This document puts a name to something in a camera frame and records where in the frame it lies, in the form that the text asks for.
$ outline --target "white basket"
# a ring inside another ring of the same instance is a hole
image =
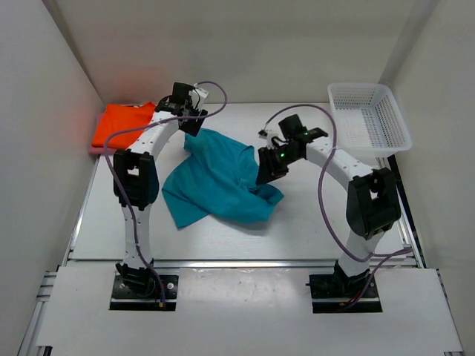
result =
[[[381,84],[334,83],[328,95],[338,145],[361,159],[389,157],[413,145],[391,89]]]

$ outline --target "orange t-shirt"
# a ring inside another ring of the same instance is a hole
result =
[[[154,115],[155,106],[153,102],[148,102],[139,108],[107,104],[104,116],[97,125],[92,146],[104,147],[105,140],[114,132],[147,125]],[[126,149],[140,137],[142,132],[143,130],[133,131],[115,136],[109,141],[108,147]]]

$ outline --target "purple cable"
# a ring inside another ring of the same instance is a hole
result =
[[[384,257],[384,259],[381,260],[380,263],[378,263],[378,265],[373,269],[373,271],[368,276],[368,281],[364,285],[363,289],[361,290],[361,292],[359,293],[357,298],[355,298],[350,304],[348,304],[344,308],[339,309],[337,311],[337,312],[343,312],[343,311],[351,308],[355,304],[357,304],[357,302],[361,299],[361,297],[364,295],[364,293],[366,292],[366,290],[370,286],[371,281],[373,280],[376,271],[378,271],[378,269],[386,261],[388,261],[391,257],[400,256],[402,254],[408,254],[408,253],[410,253],[410,249],[409,248],[407,248],[407,249],[403,248],[401,250],[393,252],[392,254],[374,254],[374,253],[370,253],[365,258],[359,258],[356,255],[352,254],[351,251],[348,250],[348,248],[340,241],[340,239],[338,238],[338,236],[335,233],[335,230],[333,230],[333,227],[330,224],[330,220],[328,219],[327,212],[325,211],[325,207],[324,207],[324,200],[323,200],[323,194],[322,194],[323,181],[324,181],[325,173],[327,172],[328,166],[330,165],[330,162],[332,161],[333,156],[335,156],[335,151],[336,151],[336,123],[335,123],[335,120],[330,115],[330,113],[328,111],[326,111],[325,109],[323,109],[321,106],[314,105],[314,104],[296,104],[296,105],[290,105],[287,108],[279,110],[277,113],[272,115],[272,117],[269,120],[267,120],[266,124],[264,125],[264,130],[266,129],[267,125],[273,119],[275,119],[275,117],[277,117],[278,115],[280,115],[284,111],[287,111],[287,110],[293,109],[293,108],[315,108],[315,109],[318,109],[318,110],[324,112],[328,116],[328,118],[330,119],[330,121],[332,123],[332,127],[333,127],[332,151],[330,152],[330,155],[328,156],[328,158],[325,161],[323,167],[321,168],[320,177],[318,178],[318,205],[320,206],[321,215],[324,218],[325,226],[327,227],[328,232],[330,233],[330,235],[332,235],[332,238],[335,240],[338,247],[341,248],[341,250],[343,250],[343,252],[345,254],[347,254],[350,258],[352,258],[356,262],[364,263],[364,262],[367,262],[371,257]]]
[[[340,239],[338,238],[338,236],[335,233],[335,230],[333,230],[333,227],[330,224],[330,219],[328,218],[327,211],[325,210],[324,198],[323,198],[323,194],[322,194],[325,173],[327,172],[328,166],[330,165],[330,162],[332,161],[333,156],[335,156],[335,150],[336,150],[336,123],[335,123],[335,120],[333,119],[332,115],[327,110],[323,109],[321,106],[318,106],[318,105],[315,105],[315,104],[290,105],[290,106],[288,106],[284,109],[279,110],[277,113],[272,115],[271,118],[267,120],[266,124],[264,125],[263,130],[266,129],[267,125],[273,119],[275,119],[275,117],[277,117],[278,115],[280,115],[284,111],[294,109],[294,108],[315,108],[315,109],[318,109],[318,110],[322,111],[323,113],[325,113],[328,116],[328,118],[330,119],[331,123],[332,123],[332,128],[333,128],[332,151],[330,152],[330,155],[328,156],[328,158],[325,161],[323,167],[321,168],[320,177],[318,178],[318,205],[320,206],[321,215],[324,218],[325,226],[327,227],[328,232],[330,233],[330,235],[332,235],[332,238],[335,240],[338,247],[341,248],[341,250],[343,250],[343,252],[345,254],[347,254],[351,259],[355,260],[356,262],[362,262],[362,263],[367,262],[371,257],[389,257],[389,258],[391,258],[391,257],[394,257],[394,256],[399,256],[400,254],[404,254],[403,253],[404,250],[398,250],[396,252],[393,252],[392,254],[373,254],[373,253],[371,253],[371,254],[368,254],[368,256],[366,256],[365,258],[359,258],[358,256],[352,254],[351,251],[348,250],[348,248],[343,244],[343,242],[340,241]]]
[[[134,209],[132,208],[132,204],[131,204],[131,201],[130,199],[127,197],[127,193],[125,192],[125,189],[124,189],[124,186],[122,185],[122,183],[120,182],[120,179],[119,177],[117,176],[115,170],[114,170],[114,166],[112,165],[112,162],[111,162],[111,159],[109,158],[109,154],[108,154],[108,144],[109,142],[115,137],[115,136],[119,136],[119,135],[122,135],[122,134],[127,134],[129,132],[134,132],[134,131],[141,131],[141,130],[146,130],[148,128],[153,128],[157,125],[161,125],[161,124],[165,124],[167,122],[170,122],[170,121],[174,121],[174,120],[197,120],[197,119],[206,119],[207,117],[211,117],[211,116],[214,116],[214,115],[217,115],[219,114],[221,111],[223,111],[223,109],[226,107],[227,103],[228,103],[228,95],[226,94],[226,91],[223,89],[223,87],[221,87],[218,83],[216,82],[212,82],[212,81],[205,81],[205,82],[198,82],[197,85],[201,85],[201,84],[213,84],[214,86],[218,87],[221,92],[223,93],[223,96],[224,96],[224,103],[223,105],[221,106],[221,108],[217,109],[214,113],[208,113],[206,115],[203,115],[203,116],[173,116],[173,117],[170,117],[168,119],[163,119],[163,120],[160,120],[159,122],[154,122],[153,124],[150,124],[150,125],[146,125],[146,126],[140,126],[139,128],[130,128],[128,130],[122,130],[122,131],[117,131],[117,132],[114,132],[113,134],[111,134],[106,140],[105,140],[105,143],[104,143],[104,157],[105,157],[105,161],[107,162],[107,166],[109,167],[109,170],[111,171],[112,173],[112,177],[114,178],[114,181],[115,183],[117,184],[117,187],[120,191],[120,194],[122,195],[122,198],[125,200],[125,204],[127,205],[128,207],[128,210],[131,212],[131,216],[132,216],[132,221],[134,222],[134,242],[135,242],[135,249],[137,250],[137,254],[139,255],[140,257],[140,260],[142,261],[142,263],[144,264],[144,266],[157,278],[158,280],[158,283],[160,285],[160,292],[161,292],[161,296],[160,296],[160,299],[162,301],[162,303],[165,305],[165,289],[163,288],[163,283],[162,283],[162,279],[160,278],[160,275],[158,274],[157,271],[155,271],[154,267],[152,264],[148,263],[143,254],[142,254],[142,251],[140,250],[140,246],[139,246],[139,237],[137,235],[137,217],[135,216],[135,213],[134,213]]]
[[[353,307],[355,304],[357,304],[357,302],[359,302],[359,300],[361,299],[361,297],[363,297],[364,293],[366,293],[366,290],[369,288],[371,282],[373,281],[376,271],[378,271],[384,265],[386,261],[388,261],[391,257],[399,256],[401,254],[408,254],[410,252],[411,252],[410,248],[406,248],[406,249],[403,248],[402,250],[393,252],[392,254],[387,254],[387,256],[383,258],[381,262],[379,262],[378,265],[376,265],[376,267],[370,273],[370,275],[368,276],[368,280],[366,281],[366,284],[364,285],[363,289],[359,292],[359,295],[357,296],[357,298],[355,298],[347,306],[344,306],[343,308],[336,310],[335,313],[344,312],[348,310],[349,308]]]

